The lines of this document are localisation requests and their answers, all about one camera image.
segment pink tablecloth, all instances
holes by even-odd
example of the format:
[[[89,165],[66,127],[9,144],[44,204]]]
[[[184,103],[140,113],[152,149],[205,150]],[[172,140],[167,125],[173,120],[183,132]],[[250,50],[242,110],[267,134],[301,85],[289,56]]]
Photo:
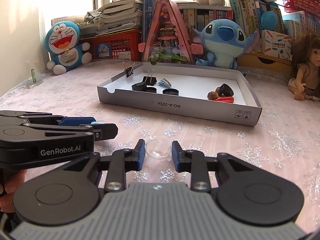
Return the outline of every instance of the pink tablecloth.
[[[96,142],[96,151],[111,155],[114,150],[134,147],[139,138],[178,140],[185,149],[197,149],[207,156],[228,152],[238,158],[297,184],[305,204],[297,224],[313,231],[320,223],[320,103],[295,101],[286,83],[259,74],[247,80],[258,96],[263,111],[255,127],[208,121],[158,112],[107,105],[99,102],[97,85],[123,70],[120,61],[95,62],[61,76],[48,75],[43,84],[7,93],[1,110],[41,111],[67,116],[93,116],[115,123],[118,136]],[[57,165],[30,169],[27,179]],[[103,185],[106,173],[101,179]],[[217,186],[210,174],[212,186]],[[143,170],[129,172],[127,182],[189,183],[189,174],[177,174],[170,158],[146,156]]]

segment doll's face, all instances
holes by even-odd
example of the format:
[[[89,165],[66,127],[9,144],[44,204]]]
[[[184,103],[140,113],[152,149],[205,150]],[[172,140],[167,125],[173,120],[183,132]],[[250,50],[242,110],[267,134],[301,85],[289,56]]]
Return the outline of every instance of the doll's face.
[[[320,49],[312,49],[309,60],[316,67],[320,67]]]

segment doll's hand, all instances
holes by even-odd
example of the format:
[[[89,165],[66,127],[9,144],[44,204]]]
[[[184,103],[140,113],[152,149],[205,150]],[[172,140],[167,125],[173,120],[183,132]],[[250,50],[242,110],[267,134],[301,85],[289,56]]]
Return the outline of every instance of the doll's hand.
[[[4,185],[4,189],[7,192],[6,195],[0,197],[0,211],[4,213],[13,213],[14,208],[12,204],[12,198],[14,192],[24,183],[25,174],[27,170],[20,170],[14,174],[11,179]]]
[[[302,93],[304,91],[304,86],[305,85],[306,85],[305,83],[296,84],[299,93]]]

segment red plastic basket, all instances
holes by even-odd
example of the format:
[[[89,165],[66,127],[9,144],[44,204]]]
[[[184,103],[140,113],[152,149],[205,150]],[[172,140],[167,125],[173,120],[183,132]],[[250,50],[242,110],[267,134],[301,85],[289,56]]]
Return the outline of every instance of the red plastic basket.
[[[81,39],[79,44],[90,43],[88,52],[92,59],[127,59],[140,61],[139,43],[141,30],[130,30],[117,34]]]
[[[319,0],[282,0],[287,13],[305,11],[314,17],[320,17]]]

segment white wall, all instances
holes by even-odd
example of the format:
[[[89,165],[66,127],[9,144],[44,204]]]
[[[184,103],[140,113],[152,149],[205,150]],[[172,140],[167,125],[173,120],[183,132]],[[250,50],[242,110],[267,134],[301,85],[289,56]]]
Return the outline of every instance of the white wall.
[[[26,62],[44,59],[39,35],[38,0],[0,0],[0,96],[31,76]]]

